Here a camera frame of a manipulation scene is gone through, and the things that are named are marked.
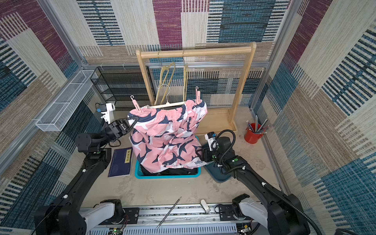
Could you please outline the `pink clothespin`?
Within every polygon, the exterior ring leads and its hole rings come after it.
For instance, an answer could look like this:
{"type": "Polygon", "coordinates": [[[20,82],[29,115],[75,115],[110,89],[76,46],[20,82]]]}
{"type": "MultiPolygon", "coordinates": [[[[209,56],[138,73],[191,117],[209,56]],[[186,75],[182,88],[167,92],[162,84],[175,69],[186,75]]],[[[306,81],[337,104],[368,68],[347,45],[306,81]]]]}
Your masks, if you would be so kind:
{"type": "Polygon", "coordinates": [[[132,103],[133,103],[135,109],[136,109],[138,112],[141,112],[142,110],[141,110],[139,104],[137,103],[137,101],[134,99],[134,96],[130,96],[130,98],[131,98],[131,100],[132,100],[132,103]]]}
{"type": "Polygon", "coordinates": [[[195,87],[195,101],[196,101],[196,104],[200,104],[202,102],[202,100],[201,100],[201,92],[200,92],[198,86],[195,87]]]}

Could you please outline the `black shorts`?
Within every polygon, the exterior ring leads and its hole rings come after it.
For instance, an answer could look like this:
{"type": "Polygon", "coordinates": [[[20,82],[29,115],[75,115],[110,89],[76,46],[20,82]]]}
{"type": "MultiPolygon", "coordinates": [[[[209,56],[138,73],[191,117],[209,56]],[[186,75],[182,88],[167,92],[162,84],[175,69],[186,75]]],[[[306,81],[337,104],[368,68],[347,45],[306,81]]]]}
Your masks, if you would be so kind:
{"type": "Polygon", "coordinates": [[[158,173],[151,173],[140,165],[140,169],[144,176],[185,176],[185,175],[196,175],[198,173],[198,168],[187,169],[187,168],[168,168],[164,171],[158,173]]]}

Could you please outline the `pink patterned shorts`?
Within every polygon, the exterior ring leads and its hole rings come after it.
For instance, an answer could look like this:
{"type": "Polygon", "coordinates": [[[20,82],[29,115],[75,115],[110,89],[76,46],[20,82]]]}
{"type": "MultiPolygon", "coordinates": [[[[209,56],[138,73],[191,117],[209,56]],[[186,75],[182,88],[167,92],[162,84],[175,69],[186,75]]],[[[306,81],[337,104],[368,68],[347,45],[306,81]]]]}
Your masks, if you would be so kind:
{"type": "Polygon", "coordinates": [[[129,124],[134,127],[130,142],[138,162],[150,173],[206,165],[199,156],[202,145],[196,132],[207,113],[203,100],[187,100],[171,110],[131,110],[129,124]]]}

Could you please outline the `yellow hanger of beige shorts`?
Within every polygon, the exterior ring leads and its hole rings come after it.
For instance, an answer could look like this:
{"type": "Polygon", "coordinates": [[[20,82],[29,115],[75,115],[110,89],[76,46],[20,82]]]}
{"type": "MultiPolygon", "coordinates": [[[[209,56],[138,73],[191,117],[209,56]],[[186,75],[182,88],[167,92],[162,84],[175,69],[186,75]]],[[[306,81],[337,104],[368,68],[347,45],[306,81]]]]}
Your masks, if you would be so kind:
{"type": "Polygon", "coordinates": [[[157,105],[157,101],[159,99],[161,87],[164,86],[164,85],[170,85],[170,82],[171,82],[171,80],[172,80],[172,78],[174,76],[175,70],[176,70],[176,64],[175,64],[175,62],[171,62],[167,66],[163,66],[163,65],[161,66],[159,86],[158,86],[158,89],[157,89],[157,95],[156,95],[156,98],[155,98],[155,101],[154,101],[154,105],[157,105]],[[169,74],[169,70],[171,68],[173,68],[172,75],[171,75],[171,77],[169,79],[169,82],[167,83],[166,80],[167,80],[167,77],[168,77],[168,74],[169,74]]]}

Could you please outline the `yellow hanger of black shorts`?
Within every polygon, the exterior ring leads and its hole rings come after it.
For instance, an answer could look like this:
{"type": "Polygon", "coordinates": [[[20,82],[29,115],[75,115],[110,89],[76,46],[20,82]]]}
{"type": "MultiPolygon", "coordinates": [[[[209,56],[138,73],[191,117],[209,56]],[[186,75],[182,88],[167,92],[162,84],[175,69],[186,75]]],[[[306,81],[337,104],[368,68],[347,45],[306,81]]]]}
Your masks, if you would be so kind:
{"type": "Polygon", "coordinates": [[[187,88],[188,88],[188,70],[189,67],[185,63],[185,51],[182,53],[183,58],[183,101],[187,100],[187,88]]]}

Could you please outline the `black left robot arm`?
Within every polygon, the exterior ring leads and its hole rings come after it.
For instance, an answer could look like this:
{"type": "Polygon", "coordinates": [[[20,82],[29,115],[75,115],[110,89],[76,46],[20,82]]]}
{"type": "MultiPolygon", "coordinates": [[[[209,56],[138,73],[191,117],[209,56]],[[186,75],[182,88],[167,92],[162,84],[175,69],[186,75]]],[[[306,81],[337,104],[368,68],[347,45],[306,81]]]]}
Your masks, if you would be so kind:
{"type": "Polygon", "coordinates": [[[118,119],[99,133],[77,135],[75,144],[85,154],[83,164],[63,192],[49,206],[37,210],[32,234],[84,235],[105,221],[115,224],[124,221],[125,212],[119,199],[101,202],[84,215],[79,211],[94,182],[110,164],[112,150],[106,145],[131,132],[138,120],[137,116],[118,119]]]}

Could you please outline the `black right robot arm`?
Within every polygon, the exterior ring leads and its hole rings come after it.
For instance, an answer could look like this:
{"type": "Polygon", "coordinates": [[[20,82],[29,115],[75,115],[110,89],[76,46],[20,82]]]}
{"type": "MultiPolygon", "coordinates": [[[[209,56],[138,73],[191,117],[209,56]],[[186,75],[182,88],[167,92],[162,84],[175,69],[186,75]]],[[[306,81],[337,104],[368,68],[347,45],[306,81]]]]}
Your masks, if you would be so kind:
{"type": "Polygon", "coordinates": [[[243,183],[259,200],[255,202],[245,194],[233,201],[234,218],[250,217],[265,227],[271,235],[309,235],[313,229],[320,235],[317,224],[303,211],[300,200],[274,188],[252,169],[248,162],[233,150],[236,138],[219,134],[205,134],[208,142],[201,151],[201,159],[213,162],[219,172],[243,183]]]}

